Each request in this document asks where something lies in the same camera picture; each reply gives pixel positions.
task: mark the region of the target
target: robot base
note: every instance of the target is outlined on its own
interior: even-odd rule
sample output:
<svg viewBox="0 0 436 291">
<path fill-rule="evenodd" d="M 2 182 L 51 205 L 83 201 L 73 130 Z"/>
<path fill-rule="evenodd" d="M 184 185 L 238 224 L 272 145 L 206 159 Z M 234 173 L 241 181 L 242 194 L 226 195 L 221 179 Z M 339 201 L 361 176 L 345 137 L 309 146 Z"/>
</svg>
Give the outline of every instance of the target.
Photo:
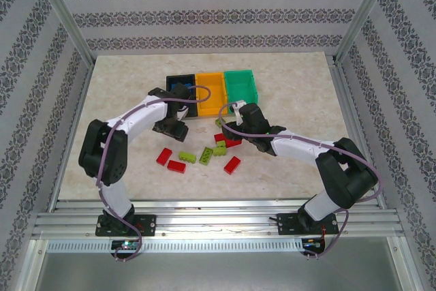
<svg viewBox="0 0 436 291">
<path fill-rule="evenodd" d="M 155 236 L 156 215 L 134 215 L 131 223 L 141 232 L 142 236 Z M 95 229 L 96 236 L 137 236 L 136 232 L 129 228 L 120 231 L 108 224 L 107 215 L 100 215 Z"/>
<path fill-rule="evenodd" d="M 322 228 L 325 227 L 325 234 L 338 234 L 338 223 L 335 214 L 329 214 L 310 230 L 306 230 L 298 220 L 298 213 L 279 213 L 277 222 L 279 235 L 317 235 L 322 234 Z"/>
</svg>

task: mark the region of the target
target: marble surface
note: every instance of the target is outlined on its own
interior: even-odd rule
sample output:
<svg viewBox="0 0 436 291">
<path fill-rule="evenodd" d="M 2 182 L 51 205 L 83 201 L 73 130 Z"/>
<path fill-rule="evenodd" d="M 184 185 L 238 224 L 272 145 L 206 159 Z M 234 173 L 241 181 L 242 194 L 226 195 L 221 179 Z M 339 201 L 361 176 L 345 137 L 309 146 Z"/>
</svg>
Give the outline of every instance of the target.
<svg viewBox="0 0 436 291">
<path fill-rule="evenodd" d="M 165 77 L 176 74 L 253 70 L 259 106 L 271 125 L 322 140 L 347 136 L 324 53 L 143 55 L 98 57 L 59 199 L 98 199 L 91 178 L 78 165 L 89 122 L 116 117 L 142 101 Z M 320 191 L 316 168 L 291 158 L 273 157 L 248 142 L 212 157 L 208 166 L 187 164 L 185 174 L 169 171 L 155 160 L 164 147 L 195 153 L 215 145 L 215 119 L 187 121 L 185 142 L 145 131 L 129 145 L 124 176 L 131 199 L 308 198 Z M 223 171 L 232 156 L 242 162 L 233 175 Z"/>
</svg>

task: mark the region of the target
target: red lego brick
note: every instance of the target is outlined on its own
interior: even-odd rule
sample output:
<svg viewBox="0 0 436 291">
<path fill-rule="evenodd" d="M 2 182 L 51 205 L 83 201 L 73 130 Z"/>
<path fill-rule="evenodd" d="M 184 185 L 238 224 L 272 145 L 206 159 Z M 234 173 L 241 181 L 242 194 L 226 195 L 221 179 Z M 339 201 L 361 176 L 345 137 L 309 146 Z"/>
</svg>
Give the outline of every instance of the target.
<svg viewBox="0 0 436 291">
<path fill-rule="evenodd" d="M 158 164 L 161 164 L 162 166 L 165 166 L 165 164 L 169 160 L 171 154 L 172 154 L 172 151 L 170 149 L 163 148 L 163 151 L 161 152 L 159 157 L 156 159 L 156 162 Z"/>
<path fill-rule="evenodd" d="M 222 134 L 222 133 L 215 134 L 213 137 L 215 138 L 215 143 L 217 143 L 218 141 L 224 141 L 225 140 L 224 134 Z"/>
<path fill-rule="evenodd" d="M 179 172 L 179 173 L 183 174 L 185 172 L 185 169 L 186 169 L 186 164 L 176 162 L 174 160 L 170 160 L 168 162 L 167 168 L 168 168 L 168 170 L 173 170 L 175 172 Z"/>
<path fill-rule="evenodd" d="M 227 165 L 225 165 L 225 172 L 228 174 L 232 174 L 233 171 L 236 169 L 236 167 L 238 167 L 240 164 L 240 159 L 233 156 L 233 158 L 227 163 Z"/>
<path fill-rule="evenodd" d="M 238 144 L 241 144 L 241 143 L 243 143 L 243 139 L 235 140 L 235 141 L 225 139 L 225 147 L 226 148 L 234 147 L 234 146 L 237 146 Z"/>
</svg>

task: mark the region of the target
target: lime green lego brick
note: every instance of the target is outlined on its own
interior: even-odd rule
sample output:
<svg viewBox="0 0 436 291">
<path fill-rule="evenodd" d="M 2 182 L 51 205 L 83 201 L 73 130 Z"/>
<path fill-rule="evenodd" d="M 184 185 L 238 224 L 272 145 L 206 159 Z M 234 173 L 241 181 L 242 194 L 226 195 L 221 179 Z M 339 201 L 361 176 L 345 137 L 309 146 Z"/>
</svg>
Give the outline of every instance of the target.
<svg viewBox="0 0 436 291">
<path fill-rule="evenodd" d="M 224 140 L 218 141 L 217 142 L 217 147 L 224 147 L 225 148 L 225 141 Z"/>
<path fill-rule="evenodd" d="M 223 125 L 221 124 L 221 121 L 219 119 L 215 120 L 215 124 L 217 125 L 217 127 L 219 129 L 221 129 L 223 127 Z"/>
<path fill-rule="evenodd" d="M 203 165 L 209 164 L 209 160 L 211 160 L 212 153 L 213 150 L 211 148 L 205 147 L 202 156 L 200 157 L 200 160 L 198 162 Z"/>
<path fill-rule="evenodd" d="M 189 163 L 195 163 L 197 160 L 197 157 L 191 153 L 186 153 L 184 151 L 181 151 L 180 153 L 178 153 L 178 158 L 180 160 L 183 160 L 184 162 L 189 162 Z"/>
<path fill-rule="evenodd" d="M 227 149 L 225 147 L 215 147 L 213 149 L 214 156 L 224 156 L 227 153 Z"/>
</svg>

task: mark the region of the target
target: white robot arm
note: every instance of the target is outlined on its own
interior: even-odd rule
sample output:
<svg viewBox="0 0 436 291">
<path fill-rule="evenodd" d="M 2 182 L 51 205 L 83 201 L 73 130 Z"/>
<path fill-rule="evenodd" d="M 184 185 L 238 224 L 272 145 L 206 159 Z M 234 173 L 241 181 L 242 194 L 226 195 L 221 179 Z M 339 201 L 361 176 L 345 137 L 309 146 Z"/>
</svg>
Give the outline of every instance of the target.
<svg viewBox="0 0 436 291">
<path fill-rule="evenodd" d="M 113 213 L 125 221 L 131 221 L 134 215 L 133 204 L 127 196 L 122 180 L 127 169 L 127 145 L 150 127 L 153 127 L 156 132 L 184 141 L 188 128 L 181 119 L 188 111 L 184 100 L 190 97 L 188 88 L 182 84 L 177 84 L 171 92 L 156 88 L 125 114 L 106 122 L 96 119 L 89 124 L 79 156 L 79 165 L 84 168 L 87 175 L 96 180 L 104 148 L 108 147 L 104 171 L 98 187 L 107 203 L 104 209 L 105 215 L 109 219 L 113 218 L 120 230 L 125 229 L 125 226 L 113 217 Z M 162 98 L 177 98 L 181 101 L 165 102 L 161 101 Z M 106 144 L 108 134 L 115 125 L 117 127 L 110 144 Z"/>
<path fill-rule="evenodd" d="M 298 220 L 306 230 L 341 208 L 349 209 L 377 184 L 375 173 L 367 165 L 320 146 L 332 146 L 359 157 L 357 159 L 364 159 L 350 139 L 342 138 L 337 142 L 314 140 L 281 126 L 270 126 L 256 104 L 240 101 L 233 104 L 233 109 L 236 122 L 226 123 L 222 129 L 226 138 L 244 138 L 261 152 L 293 157 L 318 168 L 325 190 L 298 210 Z M 347 168 L 342 169 L 341 164 L 347 164 Z"/>
<path fill-rule="evenodd" d="M 161 98 L 168 97 L 177 98 L 180 101 L 160 101 Z M 80 152 L 79 164 L 85 169 L 87 175 L 95 178 L 102 162 L 103 149 L 107 147 L 108 155 L 104 161 L 102 184 L 98 187 L 101 188 L 104 196 L 102 199 L 106 201 L 106 206 L 116 214 L 114 216 L 111 210 L 105 209 L 104 211 L 108 219 L 114 221 L 114 225 L 118 224 L 114 230 L 118 228 L 120 231 L 125 231 L 126 229 L 126 226 L 120 224 L 117 216 L 125 221 L 131 221 L 134 215 L 134 207 L 121 180 L 127 168 L 127 145 L 152 125 L 154 125 L 154 131 L 184 141 L 188 129 L 181 119 L 187 112 L 184 100 L 189 98 L 190 92 L 184 85 L 176 85 L 171 93 L 156 88 L 150 91 L 143 102 L 126 114 L 107 122 L 94 120 L 90 123 Z M 293 157 L 318 168 L 325 190 L 298 210 L 298 222 L 305 231 L 311 231 L 317 222 L 336 210 L 350 208 L 377 183 L 374 173 L 364 164 L 333 150 L 319 147 L 321 143 L 327 144 L 363 158 L 350 139 L 342 138 L 338 142 L 322 142 L 305 138 L 306 141 L 303 142 L 299 140 L 300 136 L 284 127 L 270 126 L 256 104 L 238 102 L 233 107 L 236 122 L 223 126 L 226 138 L 231 140 L 244 138 L 261 152 L 274 156 Z M 109 131 L 115 125 L 110 144 L 104 146 Z M 342 169 L 341 164 L 347 164 L 348 168 Z"/>
</svg>

